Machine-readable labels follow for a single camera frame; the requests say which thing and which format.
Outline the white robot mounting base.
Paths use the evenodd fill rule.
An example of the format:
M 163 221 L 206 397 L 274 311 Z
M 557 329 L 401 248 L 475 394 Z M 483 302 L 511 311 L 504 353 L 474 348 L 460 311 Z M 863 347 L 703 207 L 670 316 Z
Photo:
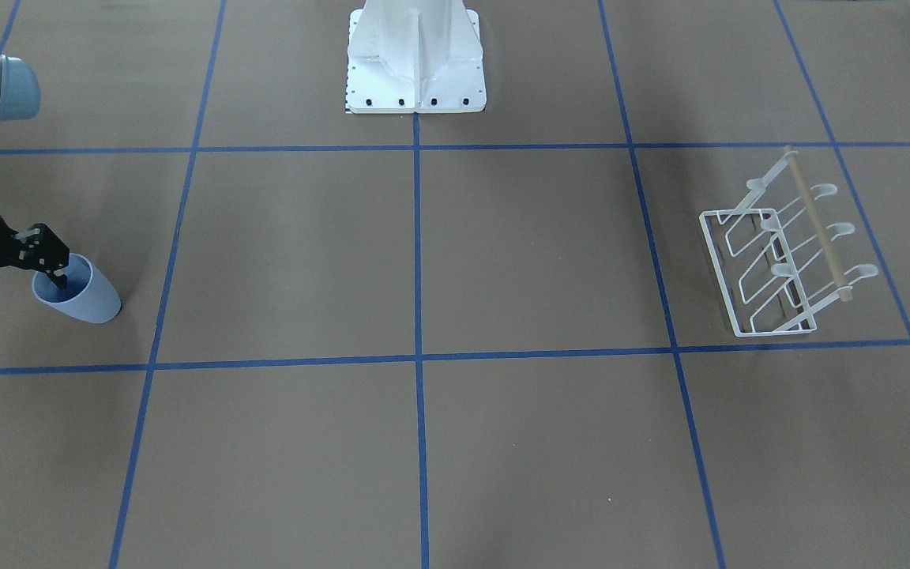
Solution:
M 367 1 L 348 18 L 344 110 L 357 115 L 487 108 L 480 18 L 462 1 Z

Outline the light blue plastic cup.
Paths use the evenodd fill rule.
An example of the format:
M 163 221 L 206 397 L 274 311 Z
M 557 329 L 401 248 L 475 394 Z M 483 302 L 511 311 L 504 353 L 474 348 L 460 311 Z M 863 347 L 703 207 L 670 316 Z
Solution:
M 37 301 L 73 319 L 104 324 L 122 310 L 122 299 L 115 286 L 87 257 L 71 253 L 64 269 L 66 286 L 59 288 L 45 273 L 32 278 L 32 294 Z

